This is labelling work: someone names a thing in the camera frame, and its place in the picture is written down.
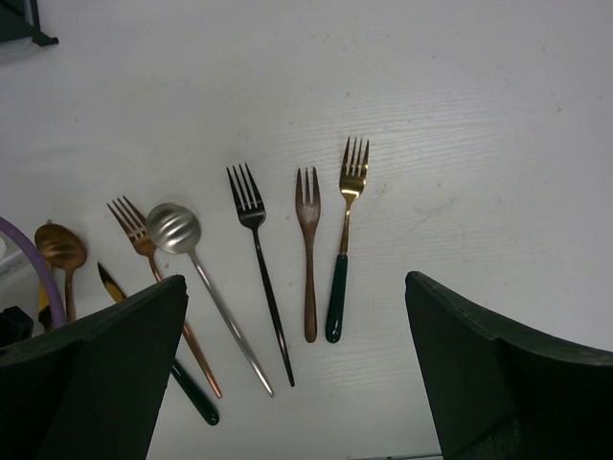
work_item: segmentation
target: copper fork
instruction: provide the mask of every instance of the copper fork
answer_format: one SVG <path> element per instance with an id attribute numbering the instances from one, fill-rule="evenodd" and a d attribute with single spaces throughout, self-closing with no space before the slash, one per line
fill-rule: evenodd
<path id="1" fill-rule="evenodd" d="M 160 274 L 160 270 L 157 268 L 154 258 L 157 247 L 155 244 L 153 244 L 153 241 L 151 241 L 151 238 L 147 233 L 147 229 L 145 228 L 145 216 L 143 216 L 136 206 L 134 206 L 125 196 L 123 196 L 123 199 L 117 198 L 117 200 L 112 200 L 112 203 L 113 206 L 108 203 L 106 203 L 106 206 L 124 229 L 125 234 L 132 243 L 132 246 L 134 246 L 136 252 L 141 256 L 148 258 L 149 266 L 156 281 L 162 281 L 162 275 Z M 207 381 L 211 384 L 216 396 L 221 398 L 221 390 L 219 389 L 219 385 L 217 384 L 216 378 L 213 375 L 213 371 L 211 370 L 211 367 L 209 366 L 206 357 L 204 357 L 204 353 L 202 353 L 202 349 L 200 348 L 200 345 L 193 334 L 192 326 L 190 326 L 190 323 L 187 320 L 183 323 L 183 337 L 185 338 L 185 341 L 188 342 L 190 350 L 192 350 L 193 357 L 195 357 L 195 360 L 198 362 L 202 372 L 204 372 L 204 375 L 207 378 Z"/>
<path id="2" fill-rule="evenodd" d="M 319 181 L 317 170 L 312 169 L 311 193 L 308 180 L 308 170 L 305 170 L 305 187 L 303 193 L 303 178 L 298 170 L 296 178 L 296 215 L 305 237 L 306 250 L 306 287 L 305 287 L 305 339 L 312 343 L 317 338 L 317 307 L 315 302 L 315 281 L 313 277 L 313 246 L 315 231 L 321 216 L 321 198 L 319 197 Z"/>

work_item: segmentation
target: copper spoon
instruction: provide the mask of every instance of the copper spoon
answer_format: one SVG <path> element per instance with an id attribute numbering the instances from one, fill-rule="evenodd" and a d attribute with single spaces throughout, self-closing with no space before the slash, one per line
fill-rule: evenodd
<path id="1" fill-rule="evenodd" d="M 34 241 L 49 264 L 66 272 L 64 282 L 66 315 L 68 322 L 72 323 L 77 319 L 73 297 L 73 274 L 77 268 L 85 264 L 87 249 L 77 235 L 56 223 L 47 223 L 38 228 L 34 234 Z"/>

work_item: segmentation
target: dark green handle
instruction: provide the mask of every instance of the dark green handle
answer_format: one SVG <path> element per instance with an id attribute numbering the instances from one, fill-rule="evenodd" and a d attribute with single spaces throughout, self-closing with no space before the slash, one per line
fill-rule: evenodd
<path id="1" fill-rule="evenodd" d="M 217 425 L 219 423 L 219 413 L 217 409 L 196 382 L 193 381 L 192 376 L 187 373 L 179 361 L 174 361 L 170 373 L 174 376 L 179 385 L 181 385 L 181 388 L 183 388 L 183 391 L 188 395 L 188 398 L 190 398 L 190 401 L 192 401 L 195 408 L 198 409 L 198 412 L 200 412 L 200 415 L 207 424 L 211 426 Z"/>
<path id="2" fill-rule="evenodd" d="M 341 339 L 348 264 L 349 258 L 347 254 L 339 254 L 336 257 L 332 292 L 329 295 L 328 318 L 326 319 L 326 339 L 329 343 L 336 343 Z"/>

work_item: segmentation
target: flatware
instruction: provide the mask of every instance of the flatware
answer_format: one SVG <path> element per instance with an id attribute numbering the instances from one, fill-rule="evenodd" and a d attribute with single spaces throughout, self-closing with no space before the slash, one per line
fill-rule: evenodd
<path id="1" fill-rule="evenodd" d="M 160 270 L 157 268 L 154 257 L 157 246 L 153 243 L 153 241 L 151 241 L 148 231 L 145 228 L 145 216 L 143 216 L 136 206 L 134 206 L 125 196 L 124 199 L 117 198 L 117 200 L 113 200 L 112 203 L 114 209 L 108 203 L 106 206 L 111 211 L 113 216 L 115 216 L 115 219 L 119 222 L 120 226 L 124 229 L 124 232 L 132 243 L 132 246 L 134 246 L 136 253 L 148 258 L 149 267 L 151 268 L 151 272 L 153 273 L 155 280 L 158 282 L 161 281 L 162 275 L 160 274 Z M 221 399 L 221 389 L 217 384 L 217 380 L 213 374 L 213 371 L 211 370 L 211 366 L 209 366 L 206 357 L 204 357 L 204 353 L 200 348 L 198 340 L 193 334 L 192 326 L 188 320 L 185 320 L 183 323 L 182 334 L 183 338 L 185 338 L 185 341 L 188 343 L 190 350 L 192 351 L 193 357 L 195 357 L 200 369 L 202 369 L 204 376 L 207 378 L 207 381 L 213 388 L 216 396 Z"/>
<path id="2" fill-rule="evenodd" d="M 266 219 L 266 210 L 264 209 L 264 202 L 261 199 L 260 191 L 256 185 L 253 176 L 249 171 L 249 167 L 245 165 L 244 169 L 242 165 L 238 166 L 240 170 L 240 177 L 238 176 L 237 168 L 232 167 L 232 171 L 226 168 L 228 173 L 228 179 L 230 180 L 230 187 L 232 188 L 232 196 L 237 207 L 238 220 L 243 227 L 248 228 L 253 233 L 253 241 L 256 246 L 256 253 L 258 254 L 258 263 L 260 264 L 261 280 L 264 284 L 264 292 L 266 293 L 266 300 L 268 301 L 268 309 L 270 310 L 270 317 L 272 318 L 272 324 L 275 328 L 275 335 L 277 336 L 277 342 L 281 350 L 281 356 L 284 360 L 285 371 L 287 372 L 287 378 L 291 386 L 296 386 L 294 381 L 294 373 L 291 370 L 291 362 L 289 361 L 289 351 L 287 350 L 287 343 L 285 342 L 284 328 L 281 324 L 281 317 L 279 316 L 279 309 L 277 308 L 277 302 L 275 301 L 275 294 L 270 284 L 270 277 L 268 276 L 268 270 L 266 269 L 266 262 L 264 261 L 264 255 L 261 252 L 260 236 L 258 229 Z"/>
<path id="3" fill-rule="evenodd" d="M 106 203 L 106 206 L 124 229 L 125 234 L 134 246 L 134 250 L 137 254 L 147 257 L 155 280 L 162 281 L 160 270 L 155 264 L 154 256 L 157 247 L 155 247 L 145 229 L 145 216 L 125 196 L 123 200 L 117 198 L 117 201 L 113 200 L 112 203 L 115 209 L 108 203 Z"/>
<path id="4" fill-rule="evenodd" d="M 209 280 L 202 263 L 195 253 L 195 247 L 202 236 L 202 228 L 195 214 L 183 206 L 174 203 L 164 203 L 156 206 L 147 216 L 146 228 L 151 240 L 157 247 L 171 254 L 187 254 L 192 259 L 205 288 L 211 294 L 213 301 L 224 323 L 232 333 L 238 347 L 257 374 L 271 398 L 275 396 L 266 374 L 261 368 L 249 342 L 238 327 L 237 321 L 225 302 Z"/>
<path id="5" fill-rule="evenodd" d="M 119 287 L 117 282 L 111 277 L 111 275 L 104 269 L 104 267 L 98 263 L 98 273 L 100 273 L 100 279 L 102 284 L 115 302 L 121 302 L 127 296 Z M 197 383 L 193 381 L 192 376 L 183 368 L 181 363 L 174 360 L 170 373 L 174 376 L 179 383 L 185 394 L 190 398 L 192 404 L 200 412 L 202 418 L 209 425 L 217 425 L 219 423 L 219 413 L 216 407 L 213 405 L 207 395 L 198 387 Z"/>
<path id="6" fill-rule="evenodd" d="M 36 247 L 45 260 L 52 266 L 66 272 L 64 281 L 66 315 L 68 322 L 77 320 L 73 296 L 73 275 L 75 270 L 85 264 L 87 250 L 73 232 L 56 223 L 46 223 L 34 234 Z"/>
<path id="7" fill-rule="evenodd" d="M 300 228 L 305 237 L 306 250 L 306 284 L 305 284 L 305 339 L 312 343 L 317 338 L 317 307 L 315 302 L 315 281 L 313 276 L 313 246 L 315 244 L 315 231 L 321 216 L 321 198 L 319 196 L 319 181 L 317 170 L 312 169 L 312 186 L 308 180 L 308 170 L 305 170 L 305 186 L 303 192 L 303 178 L 298 170 L 296 178 L 296 215 Z"/>
<path id="8" fill-rule="evenodd" d="M 47 269 L 53 273 L 53 267 L 47 261 L 45 261 Z M 53 328 L 53 322 L 51 320 L 51 307 L 49 306 L 49 297 L 47 297 L 47 291 L 42 283 L 38 285 L 38 322 L 45 328 L 45 333 Z"/>
<path id="9" fill-rule="evenodd" d="M 6 266 L 6 263 L 13 261 L 13 257 L 18 257 L 18 261 L 23 261 L 22 256 L 24 256 L 26 259 L 28 259 L 30 264 L 32 264 L 32 267 L 38 275 L 40 283 L 45 287 L 47 298 L 49 299 L 49 310 L 51 312 L 51 319 L 54 327 L 59 328 L 64 326 L 67 322 L 66 310 L 64 309 L 64 304 L 61 301 L 61 294 L 59 293 L 59 289 L 57 289 L 56 280 L 51 274 L 51 271 L 49 271 L 47 268 L 43 255 L 21 230 L 2 216 L 0 216 L 0 234 L 2 235 L 3 239 L 6 237 L 21 250 L 21 252 L 16 252 L 8 257 L 3 256 L 4 260 L 0 261 L 0 279 L 3 275 L 11 272 L 11 267 Z"/>
<path id="10" fill-rule="evenodd" d="M 345 221 L 343 224 L 343 234 L 341 245 L 336 257 L 334 276 L 332 279 L 332 290 L 329 297 L 328 318 L 326 320 L 326 339 L 330 343 L 336 343 L 341 338 L 343 328 L 343 310 L 345 308 L 345 287 L 347 283 L 347 266 L 349 264 L 349 220 L 351 216 L 352 204 L 356 201 L 366 185 L 366 172 L 368 171 L 368 150 L 370 142 L 366 141 L 366 148 L 362 153 L 362 140 L 360 139 L 359 148 L 356 152 L 357 138 L 353 141 L 352 158 L 349 158 L 351 137 L 347 139 L 345 155 L 341 166 L 339 189 L 345 198 Z"/>

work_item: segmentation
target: spoon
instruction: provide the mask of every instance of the spoon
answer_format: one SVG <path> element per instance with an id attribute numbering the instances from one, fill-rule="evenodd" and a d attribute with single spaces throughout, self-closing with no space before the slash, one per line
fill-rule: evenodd
<path id="1" fill-rule="evenodd" d="M 77 319 L 73 297 L 73 274 L 77 268 L 85 264 L 87 250 L 77 235 L 56 223 L 47 223 L 38 228 L 34 234 L 34 241 L 38 251 L 49 264 L 66 272 L 64 281 L 66 315 L 68 322 L 72 323 Z"/>
<path id="2" fill-rule="evenodd" d="M 195 253 L 195 247 L 202 236 L 202 228 L 198 218 L 192 211 L 183 206 L 174 203 L 164 203 L 151 210 L 147 216 L 145 227 L 153 243 L 164 252 L 187 254 L 190 256 L 193 266 L 198 272 L 202 283 L 204 283 L 204 286 L 211 294 L 221 318 L 232 333 L 238 347 L 247 358 L 249 365 L 257 374 L 261 384 L 264 385 L 270 397 L 273 398 L 275 392 L 261 368 L 255 353 L 238 327 L 232 313 L 225 305 L 225 302 L 209 281 L 209 277 Z"/>

